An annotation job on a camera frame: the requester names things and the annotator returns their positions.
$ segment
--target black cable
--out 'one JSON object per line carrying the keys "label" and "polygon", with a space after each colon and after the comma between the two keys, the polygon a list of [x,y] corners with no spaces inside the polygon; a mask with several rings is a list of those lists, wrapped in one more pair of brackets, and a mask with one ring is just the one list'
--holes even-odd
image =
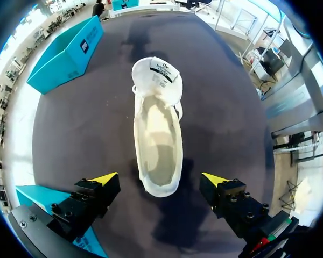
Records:
{"label": "black cable", "polygon": [[267,82],[270,82],[270,81],[264,81],[264,82],[262,82],[262,83],[261,83],[261,85],[259,86],[259,89],[260,89],[260,90],[262,90],[262,85],[263,85],[264,83],[267,83]]}
{"label": "black cable", "polygon": [[265,244],[263,247],[261,247],[258,250],[253,251],[252,253],[250,253],[248,256],[246,256],[246,258],[255,257],[255,256],[259,255],[260,253],[262,253],[267,248],[271,247],[271,246],[274,246],[274,245],[276,246],[277,244],[279,244],[280,242],[282,242],[282,241],[284,241],[284,240],[286,240],[288,238],[304,235],[305,233],[307,233],[307,231],[292,232],[292,233],[286,234],[284,236],[278,236],[274,240],[272,240],[269,243]]}

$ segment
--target box label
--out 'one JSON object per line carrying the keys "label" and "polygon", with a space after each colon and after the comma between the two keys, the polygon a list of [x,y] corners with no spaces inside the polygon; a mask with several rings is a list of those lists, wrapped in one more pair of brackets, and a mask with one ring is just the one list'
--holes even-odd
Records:
{"label": "box label", "polygon": [[82,51],[86,54],[87,53],[87,51],[88,51],[88,44],[87,44],[87,42],[86,42],[86,40],[85,39],[83,39],[82,41],[81,41],[81,43],[80,43],[80,47],[81,47],[81,49],[82,49]]}
{"label": "box label", "polygon": [[159,58],[153,58],[150,64],[150,70],[163,75],[169,82],[173,82],[179,74],[176,68],[166,64]]}

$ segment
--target table surface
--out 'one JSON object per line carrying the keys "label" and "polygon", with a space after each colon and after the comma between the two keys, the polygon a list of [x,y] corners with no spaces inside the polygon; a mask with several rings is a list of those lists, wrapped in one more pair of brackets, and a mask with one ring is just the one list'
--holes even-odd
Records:
{"label": "table surface", "polygon": [[[85,75],[39,101],[33,129],[36,184],[72,191],[81,178],[117,171],[121,192],[93,223],[112,257],[233,257],[244,246],[199,192],[200,174],[239,178],[270,203],[272,139],[256,90],[207,24],[184,12],[139,13],[103,23]],[[184,165],[179,188],[156,198],[138,179],[131,68],[146,56],[182,76]]]}

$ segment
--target shoe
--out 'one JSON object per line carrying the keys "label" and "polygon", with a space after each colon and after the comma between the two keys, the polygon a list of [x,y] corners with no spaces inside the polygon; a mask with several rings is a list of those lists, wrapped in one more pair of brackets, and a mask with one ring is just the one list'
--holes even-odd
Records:
{"label": "shoe", "polygon": [[166,197],[177,190],[182,171],[182,78],[172,65],[153,57],[134,64],[132,79],[139,179],[146,192]]}

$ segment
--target insole label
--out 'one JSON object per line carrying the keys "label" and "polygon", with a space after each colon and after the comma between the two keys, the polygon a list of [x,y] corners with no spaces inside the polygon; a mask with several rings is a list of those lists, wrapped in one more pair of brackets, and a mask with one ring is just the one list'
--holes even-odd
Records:
{"label": "insole label", "polygon": [[163,62],[162,59],[160,59],[160,58],[153,58],[151,60],[150,70],[163,75],[171,83],[174,81],[174,79],[179,74],[179,71],[176,68]]}

